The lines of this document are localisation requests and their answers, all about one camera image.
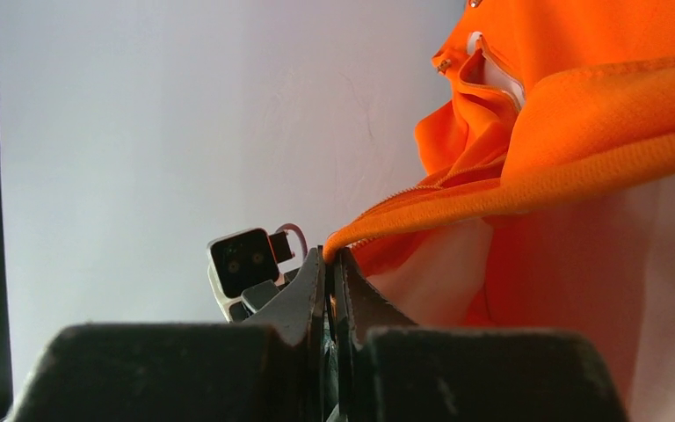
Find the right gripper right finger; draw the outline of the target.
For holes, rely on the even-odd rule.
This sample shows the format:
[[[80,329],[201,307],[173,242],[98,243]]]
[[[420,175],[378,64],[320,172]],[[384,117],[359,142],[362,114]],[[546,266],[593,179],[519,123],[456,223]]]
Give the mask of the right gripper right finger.
[[[349,421],[624,421],[605,362],[551,329],[415,324],[351,254],[332,264],[339,413]]]

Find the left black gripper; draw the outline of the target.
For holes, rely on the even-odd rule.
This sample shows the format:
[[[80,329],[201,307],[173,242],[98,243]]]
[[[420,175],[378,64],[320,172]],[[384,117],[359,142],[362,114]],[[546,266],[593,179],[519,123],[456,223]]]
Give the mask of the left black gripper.
[[[268,280],[245,289],[242,295],[228,306],[228,321],[242,322],[257,314],[295,278],[299,269],[283,273],[276,281]]]

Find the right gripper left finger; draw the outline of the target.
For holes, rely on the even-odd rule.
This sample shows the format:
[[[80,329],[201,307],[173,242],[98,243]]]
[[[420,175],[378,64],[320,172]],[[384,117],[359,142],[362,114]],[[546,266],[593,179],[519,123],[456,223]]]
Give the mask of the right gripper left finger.
[[[11,421],[322,421],[320,249],[231,324],[78,324],[46,347]]]

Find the orange zip-up jacket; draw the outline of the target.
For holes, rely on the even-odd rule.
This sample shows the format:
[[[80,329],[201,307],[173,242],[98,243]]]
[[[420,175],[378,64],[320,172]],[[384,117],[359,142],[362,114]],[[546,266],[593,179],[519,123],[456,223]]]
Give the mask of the orange zip-up jacket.
[[[468,1],[425,178],[332,234],[421,324],[582,332],[675,421],[675,1]]]

